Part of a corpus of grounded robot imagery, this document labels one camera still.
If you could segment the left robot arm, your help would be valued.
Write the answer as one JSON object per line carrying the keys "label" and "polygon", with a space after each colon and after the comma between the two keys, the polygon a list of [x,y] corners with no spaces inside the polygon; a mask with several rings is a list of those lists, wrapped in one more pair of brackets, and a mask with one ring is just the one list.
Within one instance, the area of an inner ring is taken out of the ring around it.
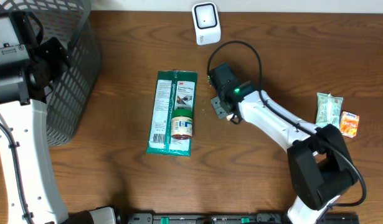
{"label": "left robot arm", "polygon": [[0,158],[9,223],[119,223],[111,205],[69,214],[47,142],[46,87],[71,68],[66,48],[45,40],[28,11],[0,13]]}

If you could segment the green 3M gloves package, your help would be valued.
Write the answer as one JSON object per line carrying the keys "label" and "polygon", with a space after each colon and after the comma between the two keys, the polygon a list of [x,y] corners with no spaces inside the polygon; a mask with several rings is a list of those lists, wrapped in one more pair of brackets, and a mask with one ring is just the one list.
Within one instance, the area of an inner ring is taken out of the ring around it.
{"label": "green 3M gloves package", "polygon": [[172,113],[176,109],[193,112],[197,87],[197,72],[182,70],[159,71],[156,80],[153,114],[149,130],[148,154],[171,156],[191,155],[192,138],[177,140],[171,137]]}

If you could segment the mint green wipes packet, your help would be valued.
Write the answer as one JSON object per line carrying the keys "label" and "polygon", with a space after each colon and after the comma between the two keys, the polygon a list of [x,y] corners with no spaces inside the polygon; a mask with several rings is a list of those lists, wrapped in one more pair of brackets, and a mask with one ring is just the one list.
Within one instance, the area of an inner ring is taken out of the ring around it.
{"label": "mint green wipes packet", "polygon": [[317,98],[316,125],[323,128],[327,124],[332,124],[339,128],[343,97],[332,96],[330,93],[317,93]]}

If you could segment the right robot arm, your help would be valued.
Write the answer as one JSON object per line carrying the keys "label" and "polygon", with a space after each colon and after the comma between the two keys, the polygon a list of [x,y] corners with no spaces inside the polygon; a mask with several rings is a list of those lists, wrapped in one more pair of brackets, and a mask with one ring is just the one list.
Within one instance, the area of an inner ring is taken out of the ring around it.
{"label": "right robot arm", "polygon": [[261,129],[288,157],[297,198],[288,209],[292,223],[318,223],[330,206],[358,181],[346,143],[332,124],[323,128],[299,119],[251,82],[242,83],[226,64],[208,71],[218,105]]}

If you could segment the green lid glass jar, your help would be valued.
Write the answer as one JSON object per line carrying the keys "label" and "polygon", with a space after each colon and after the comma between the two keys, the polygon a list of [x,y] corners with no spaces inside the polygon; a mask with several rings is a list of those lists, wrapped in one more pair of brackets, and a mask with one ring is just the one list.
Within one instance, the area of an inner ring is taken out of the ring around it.
{"label": "green lid glass jar", "polygon": [[189,109],[176,109],[172,113],[171,137],[177,140],[192,138],[193,112]]}

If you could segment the orange tissue pack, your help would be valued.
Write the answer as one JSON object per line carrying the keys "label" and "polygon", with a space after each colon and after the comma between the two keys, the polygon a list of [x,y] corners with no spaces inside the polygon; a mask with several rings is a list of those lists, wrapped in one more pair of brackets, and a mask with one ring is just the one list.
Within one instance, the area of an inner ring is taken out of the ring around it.
{"label": "orange tissue pack", "polygon": [[227,121],[230,121],[230,120],[232,119],[232,117],[233,117],[233,114],[229,114],[229,115],[227,115],[227,116],[226,116]]}
{"label": "orange tissue pack", "polygon": [[357,135],[359,116],[347,111],[341,113],[339,129],[343,136],[354,138]]}

